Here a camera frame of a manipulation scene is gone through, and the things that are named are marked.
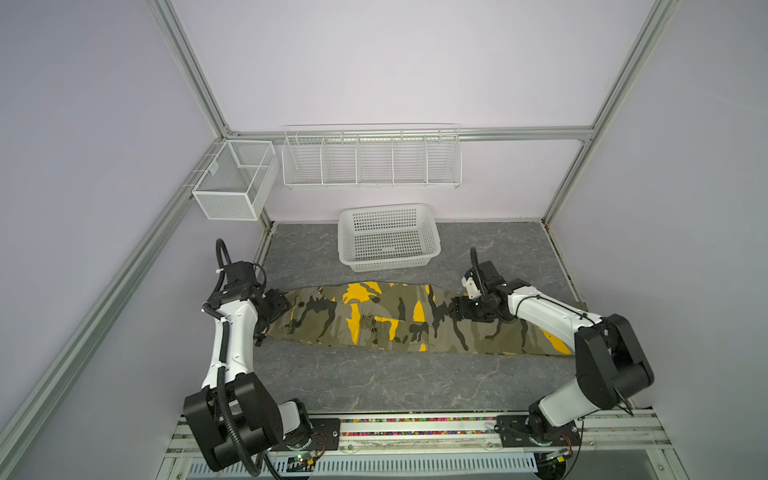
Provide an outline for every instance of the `metal bracket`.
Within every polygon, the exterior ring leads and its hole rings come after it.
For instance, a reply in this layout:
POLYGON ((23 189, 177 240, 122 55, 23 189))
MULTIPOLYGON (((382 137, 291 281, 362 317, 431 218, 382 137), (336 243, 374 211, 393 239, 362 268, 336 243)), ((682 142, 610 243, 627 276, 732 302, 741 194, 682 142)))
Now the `metal bracket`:
MULTIPOLYGON (((312 437, 312 444, 302 451, 322 450, 323 442, 326 442, 326 452, 339 449, 339 439, 341 438, 341 420, 339 419, 315 419, 312 418, 312 433, 322 433, 323 439, 319 435, 312 437)), ((272 448, 273 452, 296 452, 295 449, 289 449, 285 443, 280 443, 272 448)))
MULTIPOLYGON (((502 440, 502 447, 538 447, 536 443, 533 443, 525 433, 527 428, 525 421, 528 419, 528 415, 499 415, 496 417, 497 430, 499 438, 502 440)), ((554 440, 551 447, 567 447, 568 441, 572 447, 581 445, 581 437, 578 434, 578 429, 574 426, 573 429, 563 429, 563 435, 568 437, 566 440, 563 437, 554 440)))

